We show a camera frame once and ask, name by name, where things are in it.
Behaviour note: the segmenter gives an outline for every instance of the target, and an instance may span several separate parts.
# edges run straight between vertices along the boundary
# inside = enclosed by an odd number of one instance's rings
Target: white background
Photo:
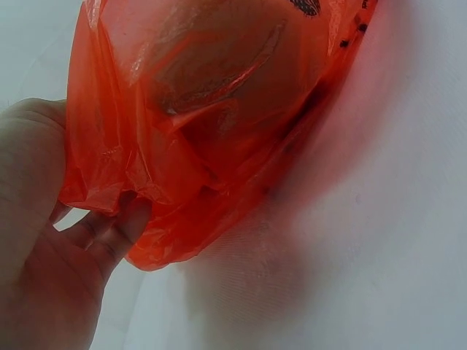
[[[0,0],[0,109],[65,96],[79,5]],[[271,203],[188,263],[122,264],[93,349],[466,349],[466,15],[381,0]]]

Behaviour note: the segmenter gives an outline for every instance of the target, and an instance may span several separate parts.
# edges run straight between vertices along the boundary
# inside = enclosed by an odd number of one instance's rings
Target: translucent plastic
[[[198,254],[269,194],[343,80],[376,0],[87,0],[61,200],[153,218],[128,260]]]

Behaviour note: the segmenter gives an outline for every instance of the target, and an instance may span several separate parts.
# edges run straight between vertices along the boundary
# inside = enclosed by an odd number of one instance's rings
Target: dark spot
[[[293,146],[294,146],[293,143],[289,143],[288,145],[286,145],[284,147],[284,153],[291,153],[293,151]]]
[[[270,187],[263,187],[261,189],[261,192],[263,193],[263,195],[268,195],[271,193],[271,188]]]
[[[289,0],[293,6],[307,16],[316,16],[321,12],[320,0]]]
[[[362,23],[358,26],[358,30],[361,31],[362,33],[365,33],[366,29],[368,29],[368,24]]]

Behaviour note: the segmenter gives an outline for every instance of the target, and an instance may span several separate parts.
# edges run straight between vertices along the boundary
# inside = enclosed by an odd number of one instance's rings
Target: skin
[[[65,102],[31,99],[0,114],[0,349],[88,349],[105,285],[142,234],[150,204],[58,232]]]

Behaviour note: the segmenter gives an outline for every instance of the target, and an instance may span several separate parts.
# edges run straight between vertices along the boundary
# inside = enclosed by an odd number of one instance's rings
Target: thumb
[[[29,99],[0,114],[0,281],[17,276],[57,201],[65,103]]]

